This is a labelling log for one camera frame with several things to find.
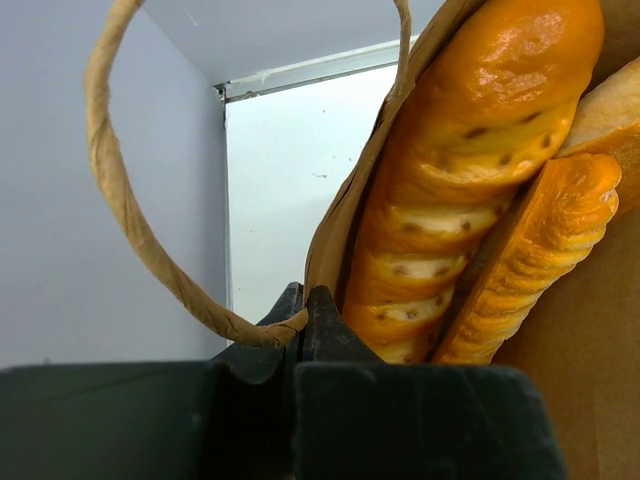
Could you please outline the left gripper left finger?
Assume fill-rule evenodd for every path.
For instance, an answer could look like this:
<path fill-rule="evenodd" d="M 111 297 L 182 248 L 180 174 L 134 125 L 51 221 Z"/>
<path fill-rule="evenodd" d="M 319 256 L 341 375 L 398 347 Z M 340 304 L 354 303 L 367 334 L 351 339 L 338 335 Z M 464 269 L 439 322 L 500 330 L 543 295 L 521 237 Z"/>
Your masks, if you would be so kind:
<path fill-rule="evenodd" d="M 286 346 L 1 373 L 5 479 L 289 479 Z"/>

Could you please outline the brown paper bag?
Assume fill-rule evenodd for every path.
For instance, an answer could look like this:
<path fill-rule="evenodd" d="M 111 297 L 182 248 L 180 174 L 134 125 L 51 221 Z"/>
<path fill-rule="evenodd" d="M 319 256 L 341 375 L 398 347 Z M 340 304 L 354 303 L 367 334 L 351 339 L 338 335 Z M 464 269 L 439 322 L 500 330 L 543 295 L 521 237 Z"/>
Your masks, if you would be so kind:
<path fill-rule="evenodd" d="M 393 121 L 419 76 L 486 2 L 445 2 L 419 37 L 411 34 L 407 3 L 397 5 L 401 44 L 396 80 L 354 169 L 317 227 L 306 259 L 306 292 L 328 288 L 340 313 L 362 210 Z M 580 100 L 627 63 L 639 60 L 638 3 L 596 2 L 604 17 L 603 45 Z M 556 156 L 561 147 L 519 187 L 481 241 L 456 282 L 435 346 L 423 361 L 385 362 L 347 327 L 390 365 L 502 366 L 522 372 L 543 397 L 568 468 L 565 479 L 635 479 L 639 475 L 639 206 L 622 215 L 617 209 L 590 254 L 541 295 L 489 364 L 432 361 L 545 164 L 566 158 Z"/>

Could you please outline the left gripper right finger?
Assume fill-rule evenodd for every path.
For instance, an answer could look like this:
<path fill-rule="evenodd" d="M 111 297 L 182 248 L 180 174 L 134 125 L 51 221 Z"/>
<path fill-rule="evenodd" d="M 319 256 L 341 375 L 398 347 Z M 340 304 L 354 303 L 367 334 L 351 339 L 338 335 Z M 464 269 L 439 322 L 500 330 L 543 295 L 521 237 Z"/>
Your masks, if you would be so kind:
<path fill-rule="evenodd" d="M 307 300 L 293 372 L 299 479 L 565 479 L 543 397 L 502 366 L 390 365 L 343 322 L 328 288 Z"/>

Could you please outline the long seeded fake baguette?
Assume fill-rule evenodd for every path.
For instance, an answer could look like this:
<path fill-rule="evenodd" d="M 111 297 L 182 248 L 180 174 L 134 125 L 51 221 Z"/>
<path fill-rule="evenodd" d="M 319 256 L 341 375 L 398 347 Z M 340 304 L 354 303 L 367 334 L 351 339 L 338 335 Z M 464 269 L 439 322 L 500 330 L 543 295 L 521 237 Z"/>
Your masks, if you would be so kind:
<path fill-rule="evenodd" d="M 381 150 L 341 310 L 383 361 L 434 348 L 481 241 L 564 143 L 603 38 L 596 1 L 492 0 L 419 76 Z"/>

